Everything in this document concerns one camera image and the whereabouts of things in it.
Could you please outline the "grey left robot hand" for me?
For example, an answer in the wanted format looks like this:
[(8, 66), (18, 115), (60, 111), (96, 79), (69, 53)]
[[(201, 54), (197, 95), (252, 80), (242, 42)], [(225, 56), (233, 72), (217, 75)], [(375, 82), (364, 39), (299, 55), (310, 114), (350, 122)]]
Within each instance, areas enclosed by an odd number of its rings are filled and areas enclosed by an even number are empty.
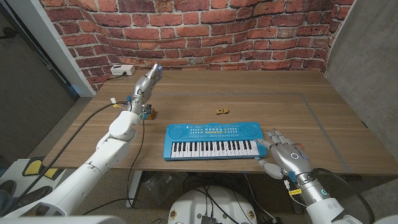
[(129, 111), (135, 114), (141, 113), (144, 105), (149, 101), (155, 85), (162, 79), (162, 72), (162, 66), (156, 63), (148, 73), (138, 79), (134, 91), (131, 93)]

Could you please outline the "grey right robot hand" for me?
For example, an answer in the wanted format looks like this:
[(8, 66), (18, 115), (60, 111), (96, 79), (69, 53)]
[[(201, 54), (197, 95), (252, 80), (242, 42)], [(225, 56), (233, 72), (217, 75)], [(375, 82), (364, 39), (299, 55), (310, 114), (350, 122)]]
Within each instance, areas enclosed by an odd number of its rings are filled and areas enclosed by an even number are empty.
[(266, 135), (273, 143), (264, 139), (255, 139), (255, 141), (270, 150), (277, 164), (258, 157), (256, 160), (269, 176), (275, 179), (289, 176), (292, 182), (297, 183), (300, 174), (312, 171), (310, 160), (299, 144), (293, 143), (276, 129), (273, 129), (273, 132), (266, 131)]

